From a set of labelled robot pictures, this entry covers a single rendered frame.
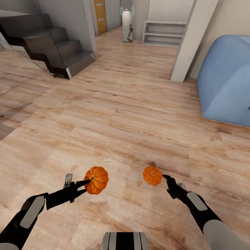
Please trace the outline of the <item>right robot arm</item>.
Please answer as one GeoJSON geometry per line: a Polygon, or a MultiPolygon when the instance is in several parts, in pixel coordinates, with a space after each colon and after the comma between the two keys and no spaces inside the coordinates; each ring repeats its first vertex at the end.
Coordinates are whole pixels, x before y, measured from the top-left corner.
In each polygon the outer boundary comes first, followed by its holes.
{"type": "Polygon", "coordinates": [[[190,209],[211,250],[250,250],[207,204],[194,192],[188,192],[185,183],[176,184],[170,175],[162,175],[167,181],[167,192],[173,199],[178,198],[190,209]]]}

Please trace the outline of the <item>robot trunk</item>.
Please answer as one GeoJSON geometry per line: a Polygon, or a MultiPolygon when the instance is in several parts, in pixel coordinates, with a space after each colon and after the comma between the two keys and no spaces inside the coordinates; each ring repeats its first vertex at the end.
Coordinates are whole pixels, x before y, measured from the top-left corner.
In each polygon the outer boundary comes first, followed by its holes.
{"type": "Polygon", "coordinates": [[[105,232],[101,250],[149,250],[144,232],[105,232]]]}

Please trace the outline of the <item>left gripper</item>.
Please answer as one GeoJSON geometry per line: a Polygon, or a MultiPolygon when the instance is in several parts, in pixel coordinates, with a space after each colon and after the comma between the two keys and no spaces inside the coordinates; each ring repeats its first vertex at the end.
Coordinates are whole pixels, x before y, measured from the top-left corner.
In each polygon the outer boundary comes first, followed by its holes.
{"type": "Polygon", "coordinates": [[[78,191],[77,189],[89,182],[90,180],[79,181],[76,182],[76,184],[75,182],[71,182],[70,187],[57,191],[56,192],[58,198],[57,205],[63,204],[67,201],[70,201],[70,203],[74,202],[75,198],[79,197],[80,195],[82,195],[87,191],[86,189],[80,191],[78,191]]]}

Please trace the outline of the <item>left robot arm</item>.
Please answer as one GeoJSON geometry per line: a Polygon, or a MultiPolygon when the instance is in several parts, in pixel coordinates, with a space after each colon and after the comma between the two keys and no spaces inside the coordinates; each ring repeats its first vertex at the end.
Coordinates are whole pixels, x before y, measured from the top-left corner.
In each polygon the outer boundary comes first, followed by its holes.
{"type": "Polygon", "coordinates": [[[75,184],[75,182],[71,182],[72,176],[73,174],[71,173],[66,175],[63,189],[51,194],[34,195],[26,200],[21,211],[14,216],[0,233],[0,250],[22,250],[28,235],[38,219],[38,215],[44,209],[45,200],[48,210],[67,201],[72,203],[75,198],[87,191],[86,189],[80,191],[77,189],[89,183],[90,180],[79,181],[75,184]]]}

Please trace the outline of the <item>pumpkin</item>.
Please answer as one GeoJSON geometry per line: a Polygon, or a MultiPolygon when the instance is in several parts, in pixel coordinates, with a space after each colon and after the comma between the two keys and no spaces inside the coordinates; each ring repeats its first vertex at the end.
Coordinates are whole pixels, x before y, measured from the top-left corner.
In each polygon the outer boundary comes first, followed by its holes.
{"type": "Polygon", "coordinates": [[[108,172],[103,167],[94,166],[86,173],[84,180],[90,180],[84,185],[88,193],[98,195],[107,186],[108,172]]]}
{"type": "Polygon", "coordinates": [[[148,184],[156,186],[161,183],[162,174],[156,167],[149,166],[144,169],[143,177],[148,184]]]}

